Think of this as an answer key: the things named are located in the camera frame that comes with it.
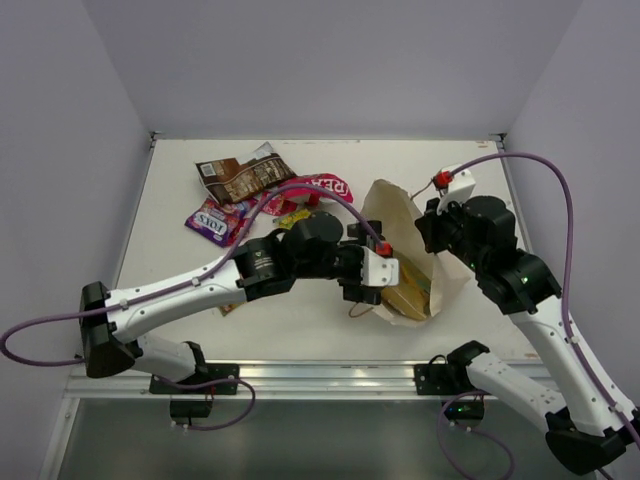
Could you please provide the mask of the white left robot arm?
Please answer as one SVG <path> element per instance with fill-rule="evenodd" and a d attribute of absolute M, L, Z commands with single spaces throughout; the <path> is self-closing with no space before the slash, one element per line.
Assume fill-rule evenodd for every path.
<path fill-rule="evenodd" d="M 169 341 L 154 330 L 204 310 L 287 293 L 301 279 L 335 280 L 344 300 L 378 305 L 383 289 L 399 282 L 399 262 L 380 235 L 378 221 L 343 226 L 329 213 L 313 213 L 167 280 L 115 290 L 89 284 L 81 296 L 85 372 L 100 379 L 136 370 L 197 392 L 208 379 L 200 345 Z"/>

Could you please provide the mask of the pink snack packet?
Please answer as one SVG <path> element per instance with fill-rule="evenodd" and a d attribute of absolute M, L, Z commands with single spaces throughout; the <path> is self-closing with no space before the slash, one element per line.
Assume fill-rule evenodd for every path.
<path fill-rule="evenodd" d="M 286 214 L 292 213 L 299 208 L 299 205 L 291 200 L 288 200 L 283 195 L 277 195 L 270 199 L 261 209 L 265 214 L 281 217 Z"/>

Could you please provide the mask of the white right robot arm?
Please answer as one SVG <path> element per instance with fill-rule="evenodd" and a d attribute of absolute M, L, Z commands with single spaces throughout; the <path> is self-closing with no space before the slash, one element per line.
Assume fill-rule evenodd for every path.
<path fill-rule="evenodd" d="M 539 257 L 518 248 L 515 216 L 503 200 L 435 198 L 416 219 L 429 253 L 449 252 L 482 293 L 524 334 L 556 386 L 519 373 L 478 341 L 446 357 L 451 389 L 483 390 L 534 424 L 554 457 L 585 475 L 639 442 L 639 408 L 614 383 L 564 309 L 564 291 Z"/>

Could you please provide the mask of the beige paper bag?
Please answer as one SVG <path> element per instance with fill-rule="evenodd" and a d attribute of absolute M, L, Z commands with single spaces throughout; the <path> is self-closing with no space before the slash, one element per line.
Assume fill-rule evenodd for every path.
<path fill-rule="evenodd" d="M 431 321 L 453 306 L 470 274 L 462 263 L 445 251 L 429 254 L 414 222 L 422 212 L 409 194 L 399 186 L 383 179 L 371 185 L 363 203 L 361 215 L 382 224 L 382 235 L 391 244 L 393 256 L 412 262 L 431 281 L 430 317 L 413 321 L 396 313 L 383 302 L 371 309 L 372 313 L 394 326 L 417 328 Z"/>

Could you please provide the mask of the green yellow snack packet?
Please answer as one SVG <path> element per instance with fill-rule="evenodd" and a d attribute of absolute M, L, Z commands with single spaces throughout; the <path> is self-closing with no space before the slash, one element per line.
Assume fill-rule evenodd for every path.
<path fill-rule="evenodd" d="M 309 209 L 302 208 L 274 219 L 273 224 L 276 228 L 290 230 L 296 222 L 307 219 L 311 215 L 312 212 Z"/>

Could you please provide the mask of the purple Fox's candy packet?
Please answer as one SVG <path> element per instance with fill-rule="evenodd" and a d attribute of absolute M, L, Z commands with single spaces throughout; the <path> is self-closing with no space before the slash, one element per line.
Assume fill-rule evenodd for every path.
<path fill-rule="evenodd" d="M 190 215 L 184 225 L 218 247 L 230 247 L 240 230 L 246 225 L 248 215 L 255 206 L 254 199 L 220 205 L 212 198 Z"/>

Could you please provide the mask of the red white snack packet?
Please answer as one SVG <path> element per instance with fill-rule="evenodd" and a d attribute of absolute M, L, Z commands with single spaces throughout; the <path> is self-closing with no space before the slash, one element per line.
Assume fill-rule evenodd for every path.
<path fill-rule="evenodd" d="M 353 194 L 348 183 L 331 173 L 319 173 L 292 178 L 280 184 L 277 190 L 293 185 L 284 190 L 280 196 L 289 202 L 317 206 L 320 203 L 335 202 L 328 195 L 331 192 L 348 204 L 353 203 Z"/>

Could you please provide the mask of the dark brown snack packet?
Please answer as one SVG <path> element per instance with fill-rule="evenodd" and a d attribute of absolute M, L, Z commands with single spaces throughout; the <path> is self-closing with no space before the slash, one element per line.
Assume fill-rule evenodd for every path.
<path fill-rule="evenodd" d="M 237 204 L 296 177 L 269 142 L 246 155 L 195 164 L 201 185 L 220 205 Z"/>

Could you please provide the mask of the orange Fox's candy packet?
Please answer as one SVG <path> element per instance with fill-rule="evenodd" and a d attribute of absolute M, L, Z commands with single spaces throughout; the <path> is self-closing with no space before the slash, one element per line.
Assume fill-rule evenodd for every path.
<path fill-rule="evenodd" d="M 222 316 L 226 316 L 240 306 L 241 306 L 241 303 L 227 304 L 227 305 L 219 306 L 218 310 Z"/>

